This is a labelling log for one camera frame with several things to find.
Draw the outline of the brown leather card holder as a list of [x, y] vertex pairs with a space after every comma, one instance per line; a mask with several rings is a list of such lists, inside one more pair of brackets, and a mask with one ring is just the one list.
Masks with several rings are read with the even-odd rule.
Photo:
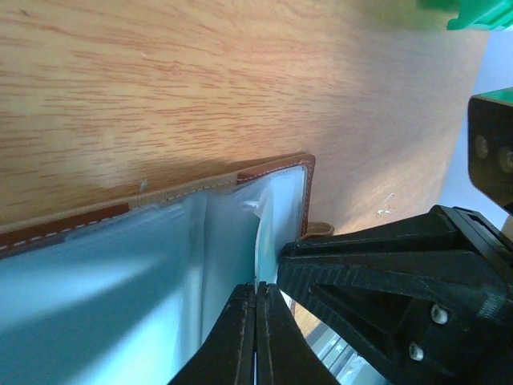
[[308, 153], [1, 227], [4, 384], [164, 384], [238, 285], [275, 283], [308, 219]]

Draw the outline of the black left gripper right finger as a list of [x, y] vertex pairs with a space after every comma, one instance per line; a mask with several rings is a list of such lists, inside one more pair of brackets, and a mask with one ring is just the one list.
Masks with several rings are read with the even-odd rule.
[[261, 282], [256, 299], [256, 382], [336, 384], [303, 338], [277, 285]]

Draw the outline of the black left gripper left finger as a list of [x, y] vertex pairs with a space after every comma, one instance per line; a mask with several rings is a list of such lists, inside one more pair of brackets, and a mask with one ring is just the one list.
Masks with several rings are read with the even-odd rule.
[[170, 384], [253, 384], [256, 310], [254, 286], [236, 286], [204, 344]]

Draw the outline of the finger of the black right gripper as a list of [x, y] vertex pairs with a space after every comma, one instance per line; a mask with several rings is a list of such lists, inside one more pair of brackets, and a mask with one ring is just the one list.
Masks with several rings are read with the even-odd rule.
[[480, 213], [289, 243], [277, 284], [391, 383], [512, 381], [512, 243]]

